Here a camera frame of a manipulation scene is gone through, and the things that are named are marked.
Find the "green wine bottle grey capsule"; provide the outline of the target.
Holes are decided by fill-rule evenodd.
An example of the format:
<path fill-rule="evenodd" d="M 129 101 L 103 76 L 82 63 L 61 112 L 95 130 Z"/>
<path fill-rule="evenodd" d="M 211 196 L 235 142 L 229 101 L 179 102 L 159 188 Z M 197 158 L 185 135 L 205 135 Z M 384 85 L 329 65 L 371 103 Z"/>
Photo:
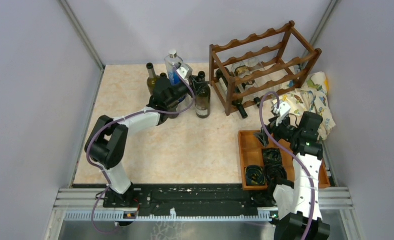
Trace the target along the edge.
<path fill-rule="evenodd" d="M 209 82 L 206 81 L 206 75 L 204 71 L 199 71 L 198 75 L 194 81 L 195 88 L 195 112 L 196 115 L 205 119 L 210 115 L 210 98 L 211 98 L 211 90 Z"/>

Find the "green wine bottle dark label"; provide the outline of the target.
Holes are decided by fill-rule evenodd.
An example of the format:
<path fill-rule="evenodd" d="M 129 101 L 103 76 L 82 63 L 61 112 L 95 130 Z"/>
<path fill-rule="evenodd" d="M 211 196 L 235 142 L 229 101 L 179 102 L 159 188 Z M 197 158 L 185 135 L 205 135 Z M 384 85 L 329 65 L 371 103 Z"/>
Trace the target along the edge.
<path fill-rule="evenodd" d="M 164 72 L 162 72 L 162 73 L 159 75 L 159 77 L 160 77 L 160 78 L 168 79 L 167 75 L 166 75 Z"/>

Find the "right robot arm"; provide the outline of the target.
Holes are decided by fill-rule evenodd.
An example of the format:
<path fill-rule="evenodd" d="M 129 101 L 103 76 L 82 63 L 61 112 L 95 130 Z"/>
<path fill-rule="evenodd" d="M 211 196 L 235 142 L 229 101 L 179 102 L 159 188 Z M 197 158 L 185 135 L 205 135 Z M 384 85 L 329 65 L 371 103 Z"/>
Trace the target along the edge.
<path fill-rule="evenodd" d="M 266 199 L 278 206 L 276 240 L 326 240 L 331 227 L 323 221 L 319 209 L 319 172 L 323 147 L 318 141 L 318 129 L 323 118 L 304 112 L 298 126 L 293 126 L 287 113 L 277 113 L 262 125 L 255 137 L 266 146 L 270 141 L 293 158 L 294 181 L 274 180 Z"/>

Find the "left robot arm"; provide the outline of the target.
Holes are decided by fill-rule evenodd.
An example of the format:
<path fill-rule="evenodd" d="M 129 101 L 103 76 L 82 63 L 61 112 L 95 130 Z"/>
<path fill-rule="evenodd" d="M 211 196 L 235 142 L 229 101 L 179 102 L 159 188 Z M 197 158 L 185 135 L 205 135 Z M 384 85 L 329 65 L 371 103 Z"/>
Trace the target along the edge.
<path fill-rule="evenodd" d="M 142 110 L 118 118 L 102 115 L 97 119 L 84 146 L 86 160 L 103 173 L 108 188 L 116 193 L 115 201 L 121 206 L 130 206 L 135 199 L 134 192 L 129 190 L 132 182 L 120 166 L 127 138 L 163 124 L 169 115 L 175 115 L 173 109 L 181 98 L 187 95 L 196 97 L 195 87 L 194 75 L 180 79 L 176 85 L 160 78 Z"/>

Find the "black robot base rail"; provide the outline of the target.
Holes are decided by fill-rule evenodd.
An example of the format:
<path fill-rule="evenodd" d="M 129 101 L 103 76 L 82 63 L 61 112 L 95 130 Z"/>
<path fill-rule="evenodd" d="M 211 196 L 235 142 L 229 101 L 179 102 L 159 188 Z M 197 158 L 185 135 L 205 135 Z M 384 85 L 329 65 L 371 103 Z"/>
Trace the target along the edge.
<path fill-rule="evenodd" d="M 120 196 L 108 190 L 105 208 L 138 208 L 140 217 L 252 217 L 276 204 L 265 190 L 231 184 L 134 184 Z"/>

